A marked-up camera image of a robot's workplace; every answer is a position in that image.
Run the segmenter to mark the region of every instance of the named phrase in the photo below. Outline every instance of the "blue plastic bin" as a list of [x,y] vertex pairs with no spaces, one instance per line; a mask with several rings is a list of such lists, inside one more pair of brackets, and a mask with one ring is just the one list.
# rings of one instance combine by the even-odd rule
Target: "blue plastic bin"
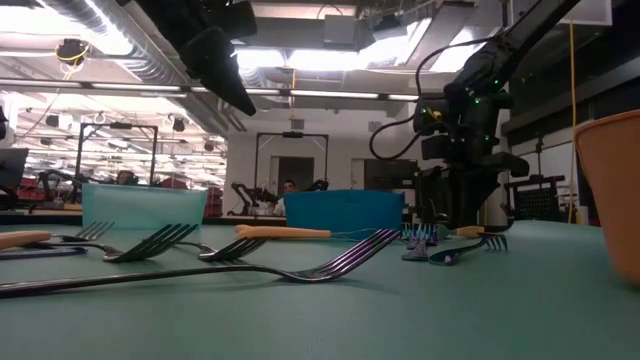
[[153,230],[202,224],[205,191],[142,186],[82,185],[82,222],[114,221],[113,229]]
[[[367,190],[300,192],[284,198],[287,226],[353,232],[362,229],[402,229],[404,194]],[[364,239],[373,231],[351,233]]]

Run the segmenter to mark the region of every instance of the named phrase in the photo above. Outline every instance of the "orange plastic cup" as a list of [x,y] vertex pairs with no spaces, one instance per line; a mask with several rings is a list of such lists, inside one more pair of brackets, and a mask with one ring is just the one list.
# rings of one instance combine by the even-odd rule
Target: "orange plastic cup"
[[613,265],[640,286],[640,110],[579,127],[576,147]]

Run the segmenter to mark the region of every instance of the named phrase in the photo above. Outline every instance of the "table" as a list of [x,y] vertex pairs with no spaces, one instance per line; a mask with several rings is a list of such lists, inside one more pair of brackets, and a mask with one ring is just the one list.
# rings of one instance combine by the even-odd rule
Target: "table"
[[[143,235],[108,236],[127,248]],[[205,226],[198,236],[220,248],[234,232]],[[317,285],[227,273],[3,299],[0,351],[47,360],[637,357],[640,292],[613,273],[599,229],[517,222],[508,239],[509,255],[477,251],[446,268],[401,261],[404,247],[392,244],[343,280]],[[247,260],[304,269],[351,245],[279,241]],[[0,262],[0,282],[203,265],[191,249],[131,264],[103,263],[90,250]]]

